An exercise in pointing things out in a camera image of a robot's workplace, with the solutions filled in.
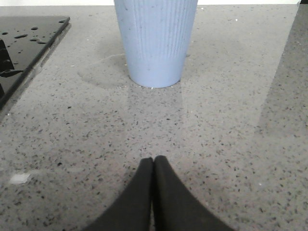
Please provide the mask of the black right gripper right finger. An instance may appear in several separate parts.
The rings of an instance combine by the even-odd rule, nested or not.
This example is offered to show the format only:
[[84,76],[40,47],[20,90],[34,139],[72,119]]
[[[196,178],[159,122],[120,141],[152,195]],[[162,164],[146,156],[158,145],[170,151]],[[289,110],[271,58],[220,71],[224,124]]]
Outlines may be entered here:
[[154,222],[157,231],[232,231],[185,187],[165,156],[154,160]]

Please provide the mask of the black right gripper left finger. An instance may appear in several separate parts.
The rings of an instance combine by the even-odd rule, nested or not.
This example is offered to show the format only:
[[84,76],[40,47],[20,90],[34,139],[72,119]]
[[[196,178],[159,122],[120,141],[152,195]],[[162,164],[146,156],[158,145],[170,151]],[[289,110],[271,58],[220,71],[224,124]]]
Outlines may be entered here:
[[153,159],[143,158],[119,197],[85,231],[148,231],[150,227]]

